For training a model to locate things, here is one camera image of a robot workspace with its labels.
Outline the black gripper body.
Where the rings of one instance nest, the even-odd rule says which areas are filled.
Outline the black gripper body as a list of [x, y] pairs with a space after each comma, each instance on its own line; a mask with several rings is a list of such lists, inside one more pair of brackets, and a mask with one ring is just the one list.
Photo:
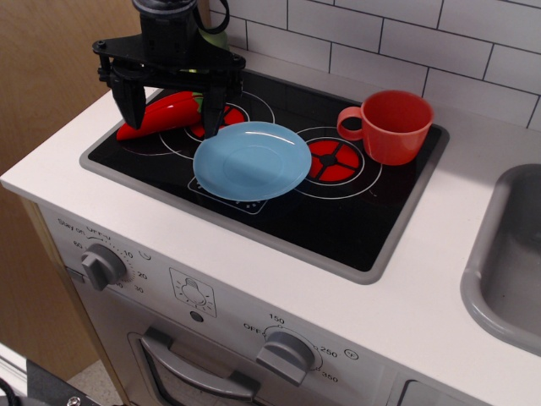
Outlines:
[[100, 80], [119, 100], [141, 98], [146, 86], [192, 90], [219, 89], [232, 96], [242, 89], [244, 58], [208, 42], [204, 33], [216, 34], [224, 27], [207, 29], [197, 10], [175, 14], [139, 12], [141, 32], [96, 41]]

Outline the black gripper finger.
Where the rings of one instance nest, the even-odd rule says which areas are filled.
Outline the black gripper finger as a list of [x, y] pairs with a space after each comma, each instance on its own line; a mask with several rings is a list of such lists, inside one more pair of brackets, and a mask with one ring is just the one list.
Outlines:
[[115, 76], [111, 82], [112, 94], [125, 123], [139, 129], [145, 115], [144, 86], [133, 80]]
[[226, 103], [227, 93], [225, 88], [213, 87], [204, 93], [201, 117], [206, 140], [217, 135]]

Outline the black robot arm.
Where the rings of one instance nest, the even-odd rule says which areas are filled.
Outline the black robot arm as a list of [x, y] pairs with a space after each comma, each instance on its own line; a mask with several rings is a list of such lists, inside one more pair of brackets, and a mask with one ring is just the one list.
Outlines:
[[143, 123], [145, 88], [196, 91], [202, 94], [205, 137], [217, 135], [226, 102], [241, 93], [245, 59], [208, 42], [228, 26], [206, 28], [195, 1], [135, 1], [141, 32], [96, 41], [100, 81], [107, 84], [124, 122]]

